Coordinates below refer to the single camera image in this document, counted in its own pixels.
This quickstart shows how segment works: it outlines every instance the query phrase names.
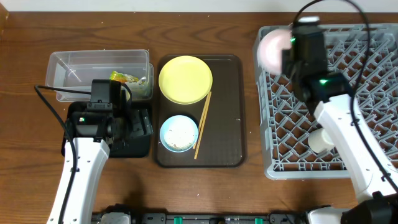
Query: black tray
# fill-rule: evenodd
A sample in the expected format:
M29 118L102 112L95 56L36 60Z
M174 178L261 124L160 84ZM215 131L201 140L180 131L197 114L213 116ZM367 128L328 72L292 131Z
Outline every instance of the black tray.
M167 55L159 62L158 73L171 59ZM155 161L162 167L237 167L246 155L244 122L243 76L241 61L234 55L192 55L202 59L213 74L211 100L197 159L195 150L171 152L159 139L163 122L174 115L191 117L199 124L206 98L191 105L179 105L159 92L159 120L155 131Z

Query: green led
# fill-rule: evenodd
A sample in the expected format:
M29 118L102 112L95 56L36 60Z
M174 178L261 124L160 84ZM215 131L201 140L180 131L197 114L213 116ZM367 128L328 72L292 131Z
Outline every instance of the green led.
M321 83L322 85L324 85L327 82L328 82L328 80L319 80L319 83Z

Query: wooden surface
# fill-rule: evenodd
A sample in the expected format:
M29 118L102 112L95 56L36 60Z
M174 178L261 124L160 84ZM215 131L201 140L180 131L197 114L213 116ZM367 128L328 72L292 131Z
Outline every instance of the wooden surface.
M357 14L320 14L323 23L360 23ZM13 12L0 42L0 222L45 223L62 173L62 129L39 100L49 55L65 50L149 49L166 54L235 54L243 63L248 156L237 169L162 169L151 157L111 159L95 211L126 203L140 211L266 213L317 205L356 205L345 180L272 181L264 176L252 45L261 26L286 25L294 13ZM372 23L397 14L370 14ZM65 118L68 104L47 98Z
M6 25L8 15L9 13L7 9L0 3L0 40L4 30L4 26Z

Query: transparent container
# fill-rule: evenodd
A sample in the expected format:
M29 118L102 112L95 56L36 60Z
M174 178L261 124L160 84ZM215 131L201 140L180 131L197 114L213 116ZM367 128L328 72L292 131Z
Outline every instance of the transparent container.
M50 56L45 85L67 90L91 91L93 79L109 79L113 71L140 79L140 85L126 83L132 92L133 100L152 98L154 69L149 63L147 50L54 52ZM58 91L57 100L88 101L90 96Z

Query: wooden chopstick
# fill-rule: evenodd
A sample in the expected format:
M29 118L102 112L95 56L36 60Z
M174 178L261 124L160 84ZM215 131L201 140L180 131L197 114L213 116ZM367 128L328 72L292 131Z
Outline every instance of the wooden chopstick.
M210 93L211 93L211 92L209 92L209 93L207 94L207 96L206 96L205 105L204 105L204 107L203 107L203 111L201 112L200 121L199 121L199 127L198 127L198 132L199 132L199 133L200 133L201 126L202 126L202 124L203 124L203 117L204 117L204 115L205 115L206 108L208 107L208 104L209 104ZM198 141L196 141L195 144L193 145L193 149L196 148L197 144L198 144Z
M208 94L208 99L206 99L206 100L207 100L207 104L205 103L205 107L204 107L203 112L202 112L202 114L204 113L204 115L203 115L203 119L201 119L201 120L202 120L202 121L201 121L201 125L199 124L199 127L200 127L200 130L199 130L199 138L198 138L197 143L193 146L193 147L196 146L196 152L195 152L195 157L194 157L194 159L197 159L197 157L198 157L198 152L199 152L199 147L200 147L200 141L201 141L201 135L202 135L203 130L204 130L204 128L205 128L205 122L206 122L206 117L207 117L207 111L208 111L209 105L210 105L210 98L211 98L211 92L209 92L209 94Z

